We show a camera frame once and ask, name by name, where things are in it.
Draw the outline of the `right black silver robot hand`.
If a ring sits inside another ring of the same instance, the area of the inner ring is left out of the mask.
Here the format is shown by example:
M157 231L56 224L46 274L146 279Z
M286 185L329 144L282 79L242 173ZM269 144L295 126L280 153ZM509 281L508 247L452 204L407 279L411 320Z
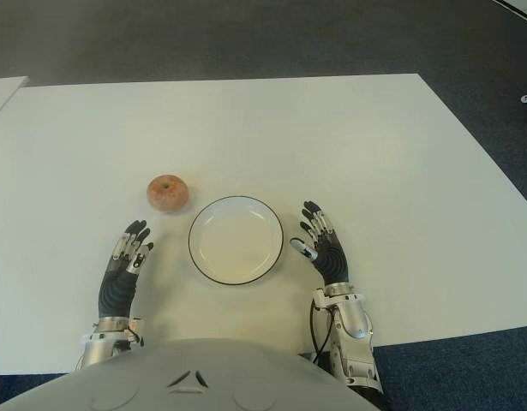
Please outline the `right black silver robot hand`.
M348 283L350 279L347 258L327 215L312 200L303 202L302 215L305 220L299 225L308 234L313 245L298 237L292 237L290 244L310 261L325 286Z

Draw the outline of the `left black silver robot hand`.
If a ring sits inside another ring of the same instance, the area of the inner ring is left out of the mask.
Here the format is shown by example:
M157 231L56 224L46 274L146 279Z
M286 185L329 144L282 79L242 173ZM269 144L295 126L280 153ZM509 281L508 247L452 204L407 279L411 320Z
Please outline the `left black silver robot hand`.
M151 230L145 220L135 220L119 236L99 287L99 318L128 318L141 268L153 249L146 242Z

